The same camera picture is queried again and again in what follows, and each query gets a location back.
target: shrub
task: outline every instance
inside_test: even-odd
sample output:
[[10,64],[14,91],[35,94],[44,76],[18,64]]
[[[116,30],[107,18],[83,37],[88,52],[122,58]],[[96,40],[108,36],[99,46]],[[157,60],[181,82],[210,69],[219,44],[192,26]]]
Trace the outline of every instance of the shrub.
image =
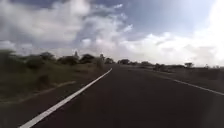
[[96,58],[95,59],[96,67],[99,69],[103,68],[103,59],[102,58]]
[[40,75],[37,78],[37,89],[41,90],[47,88],[50,85],[50,78],[47,74]]
[[55,60],[54,55],[49,52],[43,52],[39,55],[43,60],[52,61]]
[[29,69],[38,70],[43,67],[44,62],[40,56],[31,55],[28,57],[26,65]]
[[129,62],[130,62],[129,59],[122,59],[118,61],[119,64],[129,64]]
[[94,58],[95,57],[92,56],[92,55],[90,55],[90,54],[84,54],[82,56],[82,58],[80,59],[80,63],[82,63],[82,64],[92,63],[92,61],[93,61]]
[[63,56],[58,59],[58,62],[61,64],[75,65],[78,63],[78,59],[74,56]]
[[113,64],[114,60],[112,58],[106,58],[105,64]]

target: treeline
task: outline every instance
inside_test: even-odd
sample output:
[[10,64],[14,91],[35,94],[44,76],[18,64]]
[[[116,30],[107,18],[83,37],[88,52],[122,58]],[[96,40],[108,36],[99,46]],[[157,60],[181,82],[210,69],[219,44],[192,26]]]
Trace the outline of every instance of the treeline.
[[[11,50],[0,50],[0,69],[1,71],[15,71],[22,70],[24,68],[28,68],[31,70],[38,70],[46,62],[56,63],[56,64],[64,64],[74,66],[76,64],[87,64],[87,63],[95,63],[98,67],[102,67],[104,57],[95,57],[91,54],[84,54],[80,58],[78,53],[75,52],[74,55],[71,56],[62,56],[56,58],[50,52],[43,52],[40,54],[33,55],[18,55],[15,54],[14,51]],[[111,58],[106,59],[107,63],[112,63],[113,60]]]

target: bush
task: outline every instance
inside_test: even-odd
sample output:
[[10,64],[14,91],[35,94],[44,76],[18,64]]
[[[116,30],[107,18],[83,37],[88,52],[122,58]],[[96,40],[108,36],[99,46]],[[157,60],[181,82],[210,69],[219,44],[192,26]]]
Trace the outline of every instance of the bush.
[[39,55],[43,60],[52,61],[55,60],[54,55],[49,52],[43,52]]
[[82,63],[82,64],[92,63],[92,61],[93,61],[94,58],[95,57],[92,56],[92,55],[90,55],[90,54],[84,54],[82,56],[82,58],[80,59],[80,63]]
[[114,64],[114,60],[112,58],[106,58],[105,64]]
[[58,59],[58,62],[61,64],[75,65],[78,63],[78,59],[74,56],[63,56]]
[[12,53],[10,50],[0,50],[0,70],[23,71],[25,64],[22,57]]
[[102,69],[103,68],[103,59],[102,58],[96,58],[95,59],[95,63],[96,63],[96,67],[99,68],[99,69]]
[[44,75],[40,75],[37,78],[37,89],[41,90],[44,88],[48,88],[50,85],[50,78],[48,75],[44,74]]
[[126,64],[126,65],[129,64],[129,62],[130,62],[129,59],[122,59],[118,61],[119,64]]
[[44,62],[40,56],[32,55],[32,56],[28,57],[28,59],[26,61],[26,65],[29,69],[38,70],[41,67],[43,67]]

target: vegetation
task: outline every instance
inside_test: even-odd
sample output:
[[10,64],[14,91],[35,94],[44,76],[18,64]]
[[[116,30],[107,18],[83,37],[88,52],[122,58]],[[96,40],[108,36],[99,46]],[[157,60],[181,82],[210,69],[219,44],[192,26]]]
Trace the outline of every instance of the vegetation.
[[192,68],[194,66],[194,64],[191,62],[185,63],[184,65],[188,68]]
[[118,64],[125,64],[125,65],[127,65],[129,63],[130,63],[130,60],[129,59],[122,59],[122,60],[119,60],[118,61]]
[[90,54],[84,54],[80,60],[77,53],[56,59],[49,52],[22,56],[0,50],[0,102],[91,77],[103,65],[103,59]]

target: tree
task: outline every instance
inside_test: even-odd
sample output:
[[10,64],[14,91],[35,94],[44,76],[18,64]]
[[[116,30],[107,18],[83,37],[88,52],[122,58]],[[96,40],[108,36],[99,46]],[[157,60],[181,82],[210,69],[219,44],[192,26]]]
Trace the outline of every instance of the tree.
[[185,63],[184,65],[188,68],[192,68],[194,66],[194,64],[191,62]]
[[84,54],[82,56],[82,58],[80,59],[80,63],[82,63],[82,64],[92,63],[92,61],[93,61],[94,58],[95,57],[92,56],[92,55],[90,55],[90,54]]
[[135,65],[138,65],[138,62],[137,61],[135,61],[135,62],[131,61],[131,62],[129,62],[129,64],[132,65],[132,66],[135,66]]
[[119,61],[119,64],[129,64],[130,60],[129,59],[122,59]]
[[106,58],[105,59],[105,64],[113,64],[114,60],[112,58]]
[[40,54],[40,57],[43,60],[47,60],[47,61],[51,61],[51,60],[55,60],[54,55],[49,53],[49,52],[43,52]]
[[38,70],[44,65],[44,62],[40,56],[30,55],[27,57],[26,65],[32,70]]
[[78,55],[78,52],[77,52],[77,51],[75,52],[74,57],[75,57],[77,60],[79,60],[79,55]]
[[58,59],[58,62],[61,64],[75,65],[78,63],[78,60],[74,56],[63,56]]

